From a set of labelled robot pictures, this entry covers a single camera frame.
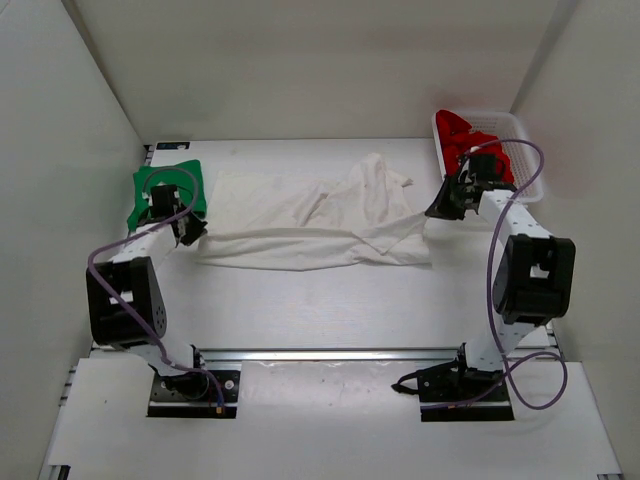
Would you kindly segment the green t-shirt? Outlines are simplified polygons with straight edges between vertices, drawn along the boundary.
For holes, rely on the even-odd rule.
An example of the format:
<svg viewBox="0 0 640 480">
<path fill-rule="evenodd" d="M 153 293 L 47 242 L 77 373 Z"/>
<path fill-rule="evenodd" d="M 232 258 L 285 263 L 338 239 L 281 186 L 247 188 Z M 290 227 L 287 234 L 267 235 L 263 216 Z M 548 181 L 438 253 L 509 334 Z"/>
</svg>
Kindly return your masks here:
<svg viewBox="0 0 640 480">
<path fill-rule="evenodd" d="M 134 208 L 127 219 L 130 233 L 169 218 L 192 202 L 192 214 L 200 220 L 206 217 L 203 172 L 197 159 L 164 168 L 142 166 L 133 174 L 133 182 Z"/>
</svg>

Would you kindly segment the white t-shirt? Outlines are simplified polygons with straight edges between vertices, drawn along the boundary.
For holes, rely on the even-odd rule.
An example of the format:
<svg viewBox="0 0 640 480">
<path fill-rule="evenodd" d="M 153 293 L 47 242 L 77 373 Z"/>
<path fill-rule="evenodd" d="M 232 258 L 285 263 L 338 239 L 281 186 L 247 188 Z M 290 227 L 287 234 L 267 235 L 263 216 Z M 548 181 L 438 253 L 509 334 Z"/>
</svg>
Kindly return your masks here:
<svg viewBox="0 0 640 480">
<path fill-rule="evenodd" d="M 412 183 L 378 154 L 340 179 L 221 171 L 197 259 L 280 271 L 428 265 L 426 217 L 405 196 Z"/>
</svg>

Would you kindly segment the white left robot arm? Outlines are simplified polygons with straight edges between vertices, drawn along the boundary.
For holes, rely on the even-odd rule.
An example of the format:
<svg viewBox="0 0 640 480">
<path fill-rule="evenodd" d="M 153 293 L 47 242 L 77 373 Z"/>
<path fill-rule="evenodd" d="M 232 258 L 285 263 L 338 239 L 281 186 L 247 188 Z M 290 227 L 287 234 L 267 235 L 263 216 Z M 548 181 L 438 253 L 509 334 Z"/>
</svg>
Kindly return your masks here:
<svg viewBox="0 0 640 480">
<path fill-rule="evenodd" d="M 188 400 L 206 395 L 210 375 L 199 350 L 166 339 L 168 313 L 156 268 L 180 246 L 190 246 L 206 232 L 195 212 L 202 187 L 175 184 L 149 188 L 147 208 L 130 235 L 90 254 L 86 271 L 91 334 L 96 344 L 134 354 L 170 389 Z"/>
</svg>

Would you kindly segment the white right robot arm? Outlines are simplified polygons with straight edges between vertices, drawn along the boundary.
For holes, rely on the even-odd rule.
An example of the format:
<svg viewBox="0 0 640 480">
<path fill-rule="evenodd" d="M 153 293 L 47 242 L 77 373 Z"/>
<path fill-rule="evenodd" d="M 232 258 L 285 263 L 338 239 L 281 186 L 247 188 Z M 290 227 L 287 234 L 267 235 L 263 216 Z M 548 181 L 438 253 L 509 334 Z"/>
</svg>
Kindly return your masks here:
<svg viewBox="0 0 640 480">
<path fill-rule="evenodd" d="M 514 197 L 502 178 L 504 162 L 492 154 L 464 154 L 425 216 L 462 220 L 475 212 L 493 227 L 487 260 L 489 329 L 461 346 L 449 387 L 470 400 L 504 371 L 503 358 L 535 329 L 568 310 L 576 247 L 552 235 Z"/>
</svg>

